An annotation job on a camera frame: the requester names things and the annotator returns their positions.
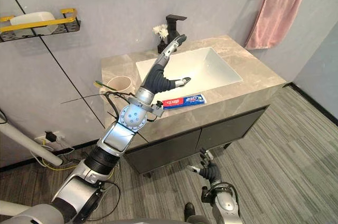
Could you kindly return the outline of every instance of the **toothbrush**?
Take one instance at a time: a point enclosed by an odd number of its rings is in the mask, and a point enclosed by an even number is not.
[[[108,89],[110,89],[110,90],[112,90],[112,91],[117,91],[116,89],[111,88],[111,87],[109,87],[109,86],[103,84],[101,81],[96,80],[96,81],[94,82],[94,86],[97,87],[98,85],[103,86],[103,87],[106,87],[106,88],[108,88]]]

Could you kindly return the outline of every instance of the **baseboard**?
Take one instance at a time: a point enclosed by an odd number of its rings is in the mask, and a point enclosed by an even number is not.
[[[292,82],[285,83],[285,85],[283,86],[283,88],[288,87],[288,86],[290,86],[291,84],[293,84],[293,83],[292,83]]]
[[[329,111],[327,111],[322,105],[320,105],[315,99],[309,96],[304,90],[302,90],[299,86],[291,82],[289,86],[303,96],[312,106],[314,106],[320,113],[322,113],[325,117],[327,117],[332,123],[338,126],[338,119],[334,117]]]
[[[80,144],[80,145],[76,145],[76,146],[73,146],[73,147],[75,149],[80,149],[80,148],[84,148],[84,147],[87,147],[87,146],[94,145],[94,144],[96,144],[97,141],[98,141],[98,139],[96,139],[94,141],[89,141],[89,142],[86,142],[86,143],[83,143],[83,144]],[[63,150],[54,151],[53,154],[59,155],[59,154],[67,153],[69,151],[70,151],[70,148],[65,148]],[[28,160],[25,160],[25,161],[22,161],[22,162],[18,162],[18,163],[14,163],[14,164],[11,164],[11,165],[8,165],[8,166],[0,167],[0,172],[8,171],[8,170],[14,169],[16,167],[21,167],[23,165],[31,164],[31,163],[34,163],[34,162],[36,162],[36,159],[31,158],[31,159],[28,159]]]

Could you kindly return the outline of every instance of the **white soap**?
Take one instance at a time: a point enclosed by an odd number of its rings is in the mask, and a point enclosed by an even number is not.
[[[18,25],[50,20],[55,20],[54,16],[50,12],[36,12],[14,17],[11,19],[11,24]],[[46,27],[34,27],[33,30],[37,35],[50,35],[57,29],[57,27],[58,25],[56,24],[56,25],[48,25]],[[25,36],[25,35],[33,35],[33,32],[31,29],[22,29],[22,30],[14,30],[14,34],[16,36]]]

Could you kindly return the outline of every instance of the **black faucet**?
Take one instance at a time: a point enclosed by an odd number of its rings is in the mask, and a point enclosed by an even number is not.
[[[176,21],[184,21],[186,17],[170,14],[166,16],[167,24],[168,24],[168,44],[173,41],[177,36],[179,36],[179,32],[176,30]]]

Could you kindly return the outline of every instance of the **gray carpet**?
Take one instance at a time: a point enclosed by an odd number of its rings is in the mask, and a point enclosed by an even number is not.
[[[80,157],[89,148],[72,156]],[[212,152],[223,180],[239,192],[245,224],[338,223],[338,128],[290,87],[281,90],[244,139],[225,151],[218,147]],[[186,158],[155,171],[149,179],[122,160],[117,181],[121,202],[103,221],[182,220],[183,207],[191,201],[197,214],[205,214],[215,223],[211,207],[200,202],[201,187],[207,182],[185,169],[199,161],[198,155]],[[3,172],[0,199],[30,206],[48,203],[69,172],[37,164]],[[117,176],[116,170],[111,180]],[[116,195],[116,189],[111,189],[91,218],[109,212]]]

